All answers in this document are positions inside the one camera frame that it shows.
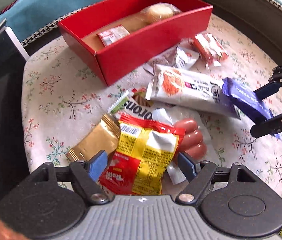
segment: snack bar wrapper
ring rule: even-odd
[[[225,78],[222,91],[253,122],[260,123],[273,117],[271,110],[251,89],[235,80]]]
[[[181,11],[169,3],[156,3],[144,8],[140,13],[144,15],[148,23],[160,22],[168,19]]]
[[[177,128],[154,120],[122,114],[121,136],[110,166],[100,184],[115,194],[161,194],[162,175],[184,135]]]
[[[143,65],[143,68],[152,75],[154,75],[155,64],[188,70],[196,63],[199,57],[199,53],[179,44],[151,58]]]
[[[199,51],[207,66],[221,66],[220,62],[228,58],[228,54],[219,40],[206,31],[196,35],[192,44]]]
[[[232,102],[223,95],[222,85],[222,81],[205,74],[156,64],[145,99],[240,119]]]

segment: food package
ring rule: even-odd
[[[262,100],[257,98],[251,89],[235,80],[225,78],[222,91],[254,123],[259,124],[273,117],[271,110]]]
[[[118,120],[123,113],[140,119],[152,120],[152,111],[156,108],[167,107],[161,102],[145,99],[146,88],[125,91],[109,108],[108,113]]]
[[[127,114],[121,115],[119,123],[119,145],[110,166],[100,176],[100,184],[115,194],[160,194],[161,177],[185,129]]]
[[[220,62],[228,58],[225,48],[211,33],[206,31],[199,33],[191,42],[207,66],[221,66]]]
[[[190,127],[190,129],[187,127],[188,124],[183,124],[184,120],[195,120],[196,124],[197,124],[197,131],[199,131],[202,134],[202,138],[203,138],[203,142],[206,146],[206,153],[208,155],[212,155],[214,154],[215,150],[213,148],[212,145],[212,138],[209,134],[209,131],[207,130],[207,128],[204,126],[200,114],[192,109],[189,108],[185,108],[185,107],[181,107],[181,106],[174,106],[170,109],[156,109],[153,111],[153,120],[157,120],[157,121],[161,121],[163,123],[167,123],[167,124],[180,124],[180,126],[184,127],[186,129],[185,131],[185,137],[179,147],[179,149],[182,146],[185,146],[187,148],[187,146],[185,144],[186,140],[191,140],[190,138],[194,138],[193,132],[191,132],[192,128]],[[197,146],[192,146],[189,149],[185,149],[184,151],[187,152],[189,155],[191,155],[195,160],[201,160],[204,156],[204,151],[205,149],[200,149],[200,145],[202,143],[197,144]],[[183,181],[186,180],[183,172],[180,170],[180,168],[177,166],[177,164],[174,161],[171,161],[171,163],[167,166],[166,168],[170,179],[173,183],[173,185],[175,184],[179,184]]]
[[[233,104],[223,95],[222,85],[222,81],[205,74],[156,64],[145,99],[239,119]]]
[[[104,114],[97,126],[76,146],[68,150],[66,156],[73,162],[88,161],[101,150],[109,155],[118,146],[120,133],[118,121],[112,115]]]
[[[155,64],[188,70],[196,63],[199,56],[199,53],[178,44],[151,58],[143,68],[152,75]]]
[[[148,23],[160,22],[168,19],[181,11],[169,3],[156,3],[144,8],[140,13],[145,17]]]
[[[110,44],[128,35],[130,35],[130,33],[122,25],[98,33],[98,36],[104,46],[109,46]]]

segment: sausage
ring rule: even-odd
[[[191,133],[197,130],[197,123],[193,119],[185,118],[183,120],[177,121],[174,127],[181,127],[185,129],[185,134]]]
[[[193,146],[198,145],[203,141],[203,134],[201,131],[196,130],[194,132],[188,133],[184,136],[178,151],[185,151]]]
[[[199,143],[198,145],[185,150],[185,152],[189,154],[193,159],[199,160],[204,157],[204,155],[206,154],[206,150],[207,150],[206,144]]]

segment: small packet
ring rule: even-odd
[[[144,15],[148,23],[160,22],[168,19],[181,11],[169,3],[156,3],[144,8],[140,13]]]
[[[192,40],[193,46],[199,51],[206,65],[221,66],[220,62],[228,58],[225,48],[211,33],[202,32]]]
[[[107,110],[118,120],[123,113],[133,117],[152,120],[152,111],[158,107],[163,107],[160,102],[152,102],[145,99],[146,88],[125,91]]]
[[[115,194],[160,194],[161,178],[185,129],[127,114],[121,115],[119,123],[119,144],[100,184]]]
[[[109,114],[104,114],[96,127],[76,146],[72,147],[66,156],[70,161],[90,160],[99,151],[104,150],[109,155],[114,152],[120,138],[120,125]]]
[[[104,46],[109,46],[110,44],[128,35],[130,35],[130,33],[122,25],[98,33],[98,36],[101,39]]]
[[[177,45],[151,58],[143,65],[143,68],[152,75],[154,74],[153,69],[155,64],[188,70],[196,63],[199,56],[200,54],[197,52]]]
[[[156,64],[145,99],[240,119],[222,84],[205,74]]]
[[[258,124],[273,117],[271,110],[252,90],[235,80],[225,78],[222,91],[254,123]]]

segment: cookie package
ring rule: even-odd
[[[223,82],[205,74],[156,64],[145,99],[240,119],[222,93]]]

